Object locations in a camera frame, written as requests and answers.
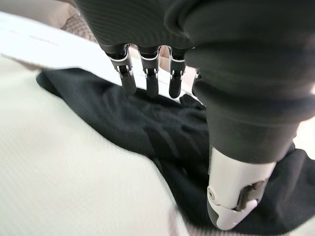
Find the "robotic hand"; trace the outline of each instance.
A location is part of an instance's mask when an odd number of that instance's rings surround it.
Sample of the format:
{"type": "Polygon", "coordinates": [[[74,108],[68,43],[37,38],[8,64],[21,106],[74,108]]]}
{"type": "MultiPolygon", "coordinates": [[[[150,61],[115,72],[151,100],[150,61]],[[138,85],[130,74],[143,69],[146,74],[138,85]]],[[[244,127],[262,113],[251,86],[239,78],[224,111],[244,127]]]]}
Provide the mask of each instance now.
{"type": "Polygon", "coordinates": [[[315,115],[315,3],[245,0],[75,0],[127,93],[136,91],[128,48],[137,46],[147,91],[158,94],[161,45],[170,50],[175,98],[188,65],[207,108],[208,213],[221,230],[259,203],[299,123],[315,115]]]}

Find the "wrinkled fabric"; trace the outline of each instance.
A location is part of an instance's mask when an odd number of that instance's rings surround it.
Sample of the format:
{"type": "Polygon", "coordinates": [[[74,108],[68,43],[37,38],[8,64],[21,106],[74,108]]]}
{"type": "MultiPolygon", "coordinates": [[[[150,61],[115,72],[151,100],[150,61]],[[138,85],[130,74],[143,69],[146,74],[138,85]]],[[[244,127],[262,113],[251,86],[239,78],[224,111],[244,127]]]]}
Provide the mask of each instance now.
{"type": "MultiPolygon", "coordinates": [[[[165,178],[183,216],[213,228],[208,212],[209,135],[205,108],[188,95],[181,103],[120,86],[81,69],[48,70],[37,77],[104,138],[151,159],[165,178]]],[[[284,234],[315,214],[315,161],[291,146],[277,163],[258,205],[232,231],[284,234]]]]}

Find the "black fingertip pad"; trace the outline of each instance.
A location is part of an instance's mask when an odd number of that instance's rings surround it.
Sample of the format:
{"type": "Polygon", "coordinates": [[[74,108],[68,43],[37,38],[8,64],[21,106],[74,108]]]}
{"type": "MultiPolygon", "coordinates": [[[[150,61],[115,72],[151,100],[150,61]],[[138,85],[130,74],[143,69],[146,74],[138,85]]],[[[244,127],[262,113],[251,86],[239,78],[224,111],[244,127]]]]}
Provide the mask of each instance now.
{"type": "Polygon", "coordinates": [[[122,85],[124,92],[126,94],[135,94],[137,90],[136,82],[134,80],[134,76],[122,77],[122,85]]]}
{"type": "Polygon", "coordinates": [[[158,95],[158,79],[155,76],[147,78],[147,94],[152,98],[158,95]]]}
{"type": "Polygon", "coordinates": [[[171,98],[177,98],[181,94],[182,80],[180,78],[173,78],[169,82],[169,95],[171,98]]]}

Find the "textured white fabric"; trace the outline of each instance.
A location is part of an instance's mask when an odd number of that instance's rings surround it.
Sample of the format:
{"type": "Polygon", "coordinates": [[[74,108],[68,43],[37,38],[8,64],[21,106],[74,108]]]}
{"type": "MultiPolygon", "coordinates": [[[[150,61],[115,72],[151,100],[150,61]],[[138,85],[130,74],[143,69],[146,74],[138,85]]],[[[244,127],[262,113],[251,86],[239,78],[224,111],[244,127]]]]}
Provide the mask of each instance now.
{"type": "Polygon", "coordinates": [[[66,2],[56,0],[0,0],[0,11],[27,17],[61,29],[78,12],[66,2]]]}

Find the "black garment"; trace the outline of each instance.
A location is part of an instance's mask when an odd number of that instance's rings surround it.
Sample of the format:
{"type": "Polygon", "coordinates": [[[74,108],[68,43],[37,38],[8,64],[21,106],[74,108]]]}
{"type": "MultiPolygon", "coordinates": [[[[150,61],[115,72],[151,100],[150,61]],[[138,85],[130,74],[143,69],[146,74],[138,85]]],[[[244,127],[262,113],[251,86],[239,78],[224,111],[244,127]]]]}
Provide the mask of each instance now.
{"type": "MultiPolygon", "coordinates": [[[[206,205],[209,136],[205,108],[184,95],[181,104],[146,91],[126,96],[120,86],[81,69],[51,70],[37,82],[62,98],[103,137],[145,155],[167,181],[184,217],[214,227],[206,205]]],[[[283,234],[315,214],[315,161],[292,145],[277,163],[262,201],[232,231],[283,234]]]]}

